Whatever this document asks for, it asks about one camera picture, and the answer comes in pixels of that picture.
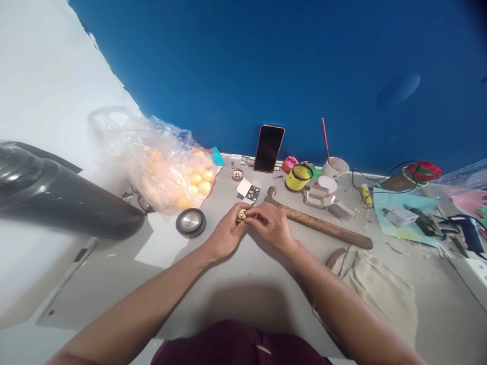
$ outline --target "yellow tin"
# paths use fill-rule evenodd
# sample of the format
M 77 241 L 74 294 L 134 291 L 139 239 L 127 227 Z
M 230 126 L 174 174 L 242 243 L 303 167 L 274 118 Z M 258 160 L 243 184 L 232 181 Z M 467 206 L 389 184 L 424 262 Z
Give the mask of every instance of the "yellow tin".
M 293 191 L 302 190 L 309 179 L 313 176 L 313 170 L 305 165 L 296 165 L 293 167 L 286 178 L 286 186 Z

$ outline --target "maroon shirt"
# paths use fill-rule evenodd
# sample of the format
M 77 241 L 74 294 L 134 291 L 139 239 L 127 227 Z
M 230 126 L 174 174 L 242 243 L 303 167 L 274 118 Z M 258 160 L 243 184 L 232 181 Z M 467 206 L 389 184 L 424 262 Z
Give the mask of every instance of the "maroon shirt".
M 151 365 L 332 365 L 305 340 L 268 335 L 237 320 L 218 322 L 190 338 L 164 341 Z

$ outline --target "metal lid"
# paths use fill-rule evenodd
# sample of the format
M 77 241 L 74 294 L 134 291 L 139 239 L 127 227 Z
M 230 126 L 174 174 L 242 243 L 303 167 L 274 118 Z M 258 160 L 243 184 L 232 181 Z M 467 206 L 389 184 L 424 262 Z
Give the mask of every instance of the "metal lid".
M 203 212 L 196 208 L 186 209 L 176 219 L 176 229 L 183 236 L 197 236 L 205 227 L 206 218 Z

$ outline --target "small bottle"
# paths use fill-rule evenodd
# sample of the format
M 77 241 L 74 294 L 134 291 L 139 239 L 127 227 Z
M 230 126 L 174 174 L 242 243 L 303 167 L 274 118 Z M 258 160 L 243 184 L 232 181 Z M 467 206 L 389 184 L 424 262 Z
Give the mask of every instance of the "small bottle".
M 362 194 L 362 200 L 368 208 L 371 208 L 373 203 L 372 203 L 372 196 L 370 195 L 369 187 L 367 186 L 367 184 L 362 184 L 360 186 L 361 186 L 360 194 Z

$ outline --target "smartphone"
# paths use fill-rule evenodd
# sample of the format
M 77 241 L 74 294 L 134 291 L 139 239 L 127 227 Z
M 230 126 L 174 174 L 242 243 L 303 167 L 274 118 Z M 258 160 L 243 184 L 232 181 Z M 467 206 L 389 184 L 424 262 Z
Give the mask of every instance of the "smartphone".
M 260 126 L 259 142 L 255 154 L 254 170 L 273 172 L 277 156 L 283 143 L 283 127 L 263 124 Z

